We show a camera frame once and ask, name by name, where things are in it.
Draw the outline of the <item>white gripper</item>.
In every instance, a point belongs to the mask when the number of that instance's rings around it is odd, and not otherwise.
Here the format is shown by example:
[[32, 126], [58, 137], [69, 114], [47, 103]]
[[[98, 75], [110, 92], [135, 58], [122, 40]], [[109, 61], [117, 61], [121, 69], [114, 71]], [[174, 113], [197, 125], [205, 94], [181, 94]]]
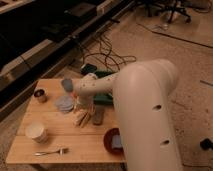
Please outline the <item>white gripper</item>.
[[[76, 123], [81, 121], [81, 119], [84, 116], [84, 110], [80, 109], [85, 109], [85, 110], [92, 110], [94, 107], [94, 102], [93, 102], [93, 97], [92, 96], [78, 96], [76, 100], [76, 109], [79, 110], [78, 114], [76, 115]], [[88, 124], [90, 121], [91, 117], [95, 114], [95, 110], [92, 112], [88, 113], [86, 118], [85, 118], [85, 125]]]

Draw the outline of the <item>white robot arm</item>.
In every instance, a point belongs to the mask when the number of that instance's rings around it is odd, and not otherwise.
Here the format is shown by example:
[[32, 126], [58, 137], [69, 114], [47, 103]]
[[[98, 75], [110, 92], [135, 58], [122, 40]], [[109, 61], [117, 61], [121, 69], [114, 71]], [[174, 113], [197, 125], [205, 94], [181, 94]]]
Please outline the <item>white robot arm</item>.
[[88, 74], [74, 92], [81, 106], [95, 94], [113, 94], [128, 171], [183, 171], [167, 103], [177, 82], [176, 66], [158, 59], [131, 63], [103, 78]]

